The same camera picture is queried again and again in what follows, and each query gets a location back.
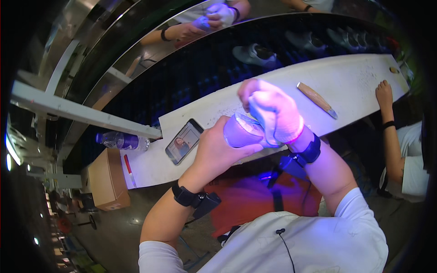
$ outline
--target phone screen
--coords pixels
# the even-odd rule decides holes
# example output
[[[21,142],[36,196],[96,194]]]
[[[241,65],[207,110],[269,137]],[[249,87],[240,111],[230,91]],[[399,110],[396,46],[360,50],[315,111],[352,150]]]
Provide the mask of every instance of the phone screen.
[[[173,164],[178,165],[197,145],[202,132],[203,128],[194,119],[185,124],[165,149]]]

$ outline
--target white workbench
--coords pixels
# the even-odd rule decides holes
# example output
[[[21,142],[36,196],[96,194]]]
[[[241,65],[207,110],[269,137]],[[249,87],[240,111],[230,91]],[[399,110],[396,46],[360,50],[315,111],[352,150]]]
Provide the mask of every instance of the white workbench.
[[[408,91],[402,74],[389,71],[399,69],[391,55],[354,54],[328,57],[270,71],[258,79],[268,81],[290,95],[299,108],[305,124],[318,136],[338,130],[354,121],[379,110],[375,88],[387,80],[392,86],[393,101]],[[303,82],[318,92],[337,112],[338,119],[330,117],[296,88]],[[129,189],[134,188],[123,156],[128,155],[137,187],[148,187],[177,180],[192,164],[197,147],[175,166],[164,149],[190,119],[194,118],[203,128],[210,128],[222,115],[244,113],[237,90],[241,83],[231,85],[159,118],[163,139],[150,144],[146,152],[121,151],[123,171]],[[264,149],[242,162],[254,160],[286,149]]]

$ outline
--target wooden-handled knife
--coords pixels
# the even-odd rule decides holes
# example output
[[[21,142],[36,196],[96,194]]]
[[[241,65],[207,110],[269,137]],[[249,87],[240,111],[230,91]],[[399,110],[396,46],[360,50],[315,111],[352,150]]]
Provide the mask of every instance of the wooden-handled knife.
[[[305,94],[305,96],[312,100],[317,106],[325,110],[331,117],[338,119],[337,113],[332,109],[332,107],[311,87],[301,82],[298,83],[297,87]]]

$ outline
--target cardboard box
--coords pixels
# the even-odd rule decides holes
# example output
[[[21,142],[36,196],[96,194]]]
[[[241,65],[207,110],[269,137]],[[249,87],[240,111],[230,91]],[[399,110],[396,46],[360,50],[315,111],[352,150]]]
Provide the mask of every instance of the cardboard box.
[[[120,151],[106,148],[88,167],[94,205],[104,211],[131,205]]]

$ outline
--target black wristband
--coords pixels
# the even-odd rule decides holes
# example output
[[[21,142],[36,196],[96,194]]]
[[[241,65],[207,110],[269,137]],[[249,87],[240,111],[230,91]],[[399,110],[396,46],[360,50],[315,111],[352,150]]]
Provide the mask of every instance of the black wristband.
[[[382,130],[385,130],[385,129],[387,129],[388,127],[390,127],[390,126],[394,126],[394,125],[395,125],[395,122],[394,122],[394,121],[386,122],[386,123],[384,123],[384,124],[382,125]]]
[[[166,31],[169,27],[170,27],[169,25],[166,25],[166,26],[162,29],[162,31],[161,31],[161,39],[162,39],[163,41],[171,41],[171,40],[165,38],[165,31]]]
[[[240,19],[240,11],[236,8],[236,7],[229,7],[230,9],[235,10],[235,12],[237,13],[237,18],[235,18],[234,23],[238,21],[238,19]]]

